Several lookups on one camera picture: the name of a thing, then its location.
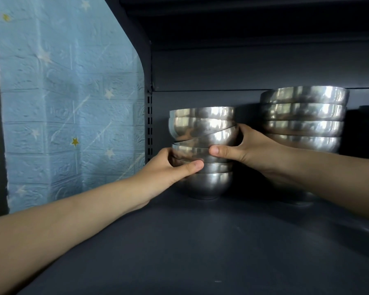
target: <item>white star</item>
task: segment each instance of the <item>white star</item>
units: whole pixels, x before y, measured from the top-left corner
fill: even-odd
[[[53,63],[51,60],[51,53],[45,51],[42,47],[40,47],[40,53],[37,58],[41,61],[44,61],[46,66],[48,65],[48,63]]]
[[[26,185],[18,186],[18,190],[16,191],[16,193],[23,196],[26,193],[25,187]]]
[[[38,129],[32,129],[31,135],[37,140],[37,137],[40,135],[40,131]]]
[[[111,99],[112,97],[114,97],[115,95],[113,95],[113,90],[112,89],[105,89],[105,97],[108,99]]]
[[[109,157],[109,159],[112,158],[112,156],[114,156],[115,154],[113,153],[112,149],[107,150],[107,152],[105,153],[105,155],[107,155]]]
[[[91,8],[89,1],[82,0],[81,8],[85,9],[85,11]]]

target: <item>brick pattern wallpaper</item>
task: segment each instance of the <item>brick pattern wallpaper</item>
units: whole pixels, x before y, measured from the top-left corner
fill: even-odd
[[[10,212],[142,168],[143,80],[104,0],[0,0]]]

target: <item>shelf surface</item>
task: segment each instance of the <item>shelf surface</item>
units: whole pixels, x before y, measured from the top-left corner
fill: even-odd
[[[369,221],[326,202],[170,188],[73,248],[19,295],[369,294]]]

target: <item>yellow star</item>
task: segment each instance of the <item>yellow star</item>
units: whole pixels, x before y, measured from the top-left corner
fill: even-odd
[[[6,21],[6,22],[9,22],[11,20],[10,16],[8,14],[5,14],[3,13],[3,19]]]
[[[72,143],[71,145],[74,145],[75,147],[77,147],[77,145],[79,144],[78,142],[78,138],[72,138]]]

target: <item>bare skin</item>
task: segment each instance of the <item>bare skin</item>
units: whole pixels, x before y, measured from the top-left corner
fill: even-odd
[[[0,294],[203,168],[202,161],[173,168],[168,155],[169,149],[162,149],[131,178],[0,217]]]
[[[369,218],[369,159],[286,147],[240,124],[243,142],[209,153],[237,160],[265,177],[312,192]]]

